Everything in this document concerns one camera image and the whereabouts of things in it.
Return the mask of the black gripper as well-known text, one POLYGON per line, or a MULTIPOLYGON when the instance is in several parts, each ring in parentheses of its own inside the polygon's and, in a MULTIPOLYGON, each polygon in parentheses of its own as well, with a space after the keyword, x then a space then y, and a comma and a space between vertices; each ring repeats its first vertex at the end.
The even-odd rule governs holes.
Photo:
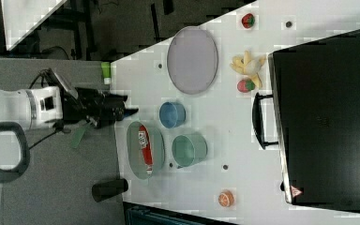
POLYGON ((138 109, 125 109, 128 96, 111 94, 92 88, 75 88, 78 98, 62 93, 63 121, 65 125, 76 124, 82 120, 94 128, 103 128, 116 121, 130 117, 138 109))

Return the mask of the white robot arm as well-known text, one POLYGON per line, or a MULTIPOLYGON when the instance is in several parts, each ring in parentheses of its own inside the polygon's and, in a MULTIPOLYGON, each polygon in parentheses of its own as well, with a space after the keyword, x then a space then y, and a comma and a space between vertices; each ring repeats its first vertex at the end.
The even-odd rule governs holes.
POLYGON ((51 128, 64 132, 80 121, 103 128, 121 121, 136 109, 128 109, 126 96, 77 87, 0 90, 0 183, 20 178, 30 163, 27 130, 51 128))

